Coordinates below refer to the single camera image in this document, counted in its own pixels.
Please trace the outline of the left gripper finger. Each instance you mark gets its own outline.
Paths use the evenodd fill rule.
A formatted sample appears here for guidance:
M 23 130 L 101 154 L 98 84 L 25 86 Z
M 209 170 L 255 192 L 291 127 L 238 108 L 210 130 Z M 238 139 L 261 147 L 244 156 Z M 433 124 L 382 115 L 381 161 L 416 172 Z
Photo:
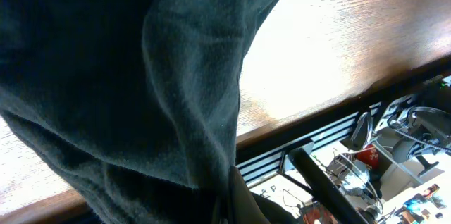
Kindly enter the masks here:
M 261 212 L 243 177 L 235 166 L 229 169 L 228 193 L 217 199 L 211 215 L 211 224 L 269 224 Z

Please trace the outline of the dark green t-shirt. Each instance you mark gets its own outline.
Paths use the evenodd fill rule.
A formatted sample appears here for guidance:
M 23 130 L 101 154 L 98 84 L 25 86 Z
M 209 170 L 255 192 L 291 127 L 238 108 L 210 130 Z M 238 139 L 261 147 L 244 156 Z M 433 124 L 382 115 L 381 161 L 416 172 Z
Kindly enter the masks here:
M 210 223 L 279 0 L 1 0 L 1 117 L 105 223 Z

